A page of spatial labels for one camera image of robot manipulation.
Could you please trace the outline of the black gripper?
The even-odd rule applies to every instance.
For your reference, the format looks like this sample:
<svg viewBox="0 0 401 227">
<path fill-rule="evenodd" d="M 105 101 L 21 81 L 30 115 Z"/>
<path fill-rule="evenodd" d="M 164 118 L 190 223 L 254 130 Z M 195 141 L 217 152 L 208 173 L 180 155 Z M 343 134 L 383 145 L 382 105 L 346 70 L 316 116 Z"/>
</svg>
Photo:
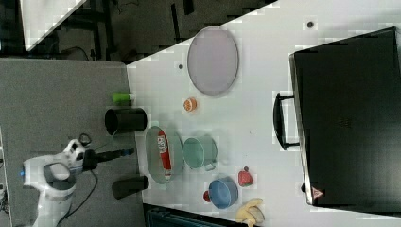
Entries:
<svg viewBox="0 0 401 227">
<path fill-rule="evenodd" d="M 113 159 L 117 159 L 123 156 L 132 155 L 134 149 L 124 149 L 115 151 L 105 151 L 101 153 L 95 153 L 93 150 L 89 149 L 85 152 L 83 156 L 82 170 L 89 171 L 97 168 L 99 163 L 108 162 Z"/>
</svg>

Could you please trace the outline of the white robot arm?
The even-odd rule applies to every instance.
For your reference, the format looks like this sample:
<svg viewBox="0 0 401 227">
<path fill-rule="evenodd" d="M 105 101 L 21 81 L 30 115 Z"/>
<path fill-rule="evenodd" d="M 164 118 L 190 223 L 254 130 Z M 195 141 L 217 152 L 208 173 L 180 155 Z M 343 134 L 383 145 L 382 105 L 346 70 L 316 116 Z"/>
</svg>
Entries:
<svg viewBox="0 0 401 227">
<path fill-rule="evenodd" d="M 88 149 L 90 143 L 90 139 L 72 139 L 60 153 L 23 161 L 24 186 L 39 191 L 37 217 L 31 227 L 57 227 L 70 215 L 79 174 L 134 153 L 133 148 L 96 153 Z"/>
</svg>

